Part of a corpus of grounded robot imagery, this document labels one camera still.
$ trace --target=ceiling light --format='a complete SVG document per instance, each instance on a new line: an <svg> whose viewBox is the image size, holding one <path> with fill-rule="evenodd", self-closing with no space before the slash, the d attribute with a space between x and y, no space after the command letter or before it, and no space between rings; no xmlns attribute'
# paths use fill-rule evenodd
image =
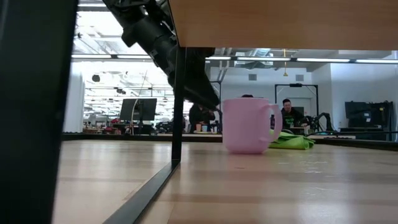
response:
<svg viewBox="0 0 398 224"><path fill-rule="evenodd" d="M349 59L338 59L338 58L298 58L298 62L328 62L328 63L334 63L334 62L349 62Z"/></svg>
<svg viewBox="0 0 398 224"><path fill-rule="evenodd" d="M356 63L398 63L398 60L357 59Z"/></svg>
<svg viewBox="0 0 398 224"><path fill-rule="evenodd" d="M78 7L106 7L105 4L101 3L91 3L91 4L78 4Z"/></svg>
<svg viewBox="0 0 398 224"><path fill-rule="evenodd" d="M72 55L72 58L111 58L112 56L110 55L89 55L89 54L83 54L83 55Z"/></svg>
<svg viewBox="0 0 398 224"><path fill-rule="evenodd" d="M290 58L282 57L238 57L241 61L258 61L258 62L288 62Z"/></svg>
<svg viewBox="0 0 398 224"><path fill-rule="evenodd" d="M211 56L211 57L206 58L206 60L231 60L231 57Z"/></svg>
<svg viewBox="0 0 398 224"><path fill-rule="evenodd" d="M93 75L91 79L92 79L94 82L99 82L99 81L101 81L101 78L100 78L99 75Z"/></svg>
<svg viewBox="0 0 398 224"><path fill-rule="evenodd" d="M120 59L152 59L149 55L118 55Z"/></svg>

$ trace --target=table surface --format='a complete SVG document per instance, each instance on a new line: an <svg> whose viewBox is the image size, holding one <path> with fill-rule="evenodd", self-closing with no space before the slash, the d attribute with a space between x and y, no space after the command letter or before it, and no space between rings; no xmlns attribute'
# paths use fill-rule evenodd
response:
<svg viewBox="0 0 398 224"><path fill-rule="evenodd" d="M173 136L173 134L158 134L158 136ZM214 138L214 137L223 137L222 134L182 134L184 137L209 137L209 138ZM310 139L324 139L324 138L334 138L336 136L329 136L329 135L312 135L309 136ZM355 136L340 136L341 138L349 138L349 139L355 139Z"/></svg>
<svg viewBox="0 0 398 224"><path fill-rule="evenodd" d="M62 144L54 224L104 222L171 157L171 142ZM398 153L315 145L229 154L185 142L142 224L398 222Z"/></svg>
<svg viewBox="0 0 398 224"><path fill-rule="evenodd" d="M397 0L170 0L182 47L398 49Z"/></svg>

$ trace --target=person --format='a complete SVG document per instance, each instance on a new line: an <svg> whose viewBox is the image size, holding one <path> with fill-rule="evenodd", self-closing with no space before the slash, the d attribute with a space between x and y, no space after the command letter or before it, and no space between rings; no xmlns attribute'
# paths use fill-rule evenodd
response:
<svg viewBox="0 0 398 224"><path fill-rule="evenodd" d="M282 112L283 128L289 129L291 127L297 126L301 120L303 120L304 115L295 110L292 107L292 102L289 99L283 100L284 107L280 112ZM301 127L305 127L306 122L301 124Z"/></svg>
<svg viewBox="0 0 398 224"><path fill-rule="evenodd" d="M189 110L190 133L196 130L197 124L207 125L207 131L210 131L210 121L214 121L215 119L214 112L208 110L203 105L194 103Z"/></svg>

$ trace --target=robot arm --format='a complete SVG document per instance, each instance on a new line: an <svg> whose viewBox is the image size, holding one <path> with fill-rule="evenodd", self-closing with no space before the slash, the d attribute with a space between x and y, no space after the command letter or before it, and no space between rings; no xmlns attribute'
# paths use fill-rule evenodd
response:
<svg viewBox="0 0 398 224"><path fill-rule="evenodd" d="M329 113L321 113L320 115L315 117L305 116L303 119L300 120L300 124L307 123L311 126L311 129L318 129L318 128L321 129L319 125L319 119L321 119L322 117L326 118L326 131L334 131L331 125L331 119Z"/></svg>
<svg viewBox="0 0 398 224"><path fill-rule="evenodd" d="M168 77L174 88L177 37L167 1L103 0L123 28L122 40L128 46L139 44ZM215 110L220 103L205 73L205 59L214 48L188 48L185 69L186 99Z"/></svg>

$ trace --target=fluorescent light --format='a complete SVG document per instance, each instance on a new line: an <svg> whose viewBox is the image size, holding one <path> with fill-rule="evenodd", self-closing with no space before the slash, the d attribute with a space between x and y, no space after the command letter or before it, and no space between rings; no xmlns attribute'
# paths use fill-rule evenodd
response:
<svg viewBox="0 0 398 224"><path fill-rule="evenodd" d="M282 57L238 57L242 61L260 61L260 62L288 62L290 58Z"/></svg>
<svg viewBox="0 0 398 224"><path fill-rule="evenodd" d="M349 62L349 59L338 59L338 58L298 58L298 62Z"/></svg>
<svg viewBox="0 0 398 224"><path fill-rule="evenodd" d="M91 4L78 4L78 7L106 7L105 4L101 3L91 3Z"/></svg>
<svg viewBox="0 0 398 224"><path fill-rule="evenodd" d="M206 60L231 60L231 57L211 56L211 57L206 58Z"/></svg>
<svg viewBox="0 0 398 224"><path fill-rule="evenodd" d="M398 60L357 59L356 63L398 63Z"/></svg>
<svg viewBox="0 0 398 224"><path fill-rule="evenodd" d="M84 54L84 55L72 55L72 58L111 58L111 55L89 55L89 54Z"/></svg>
<svg viewBox="0 0 398 224"><path fill-rule="evenodd" d="M149 55L118 55L120 59L152 59Z"/></svg>

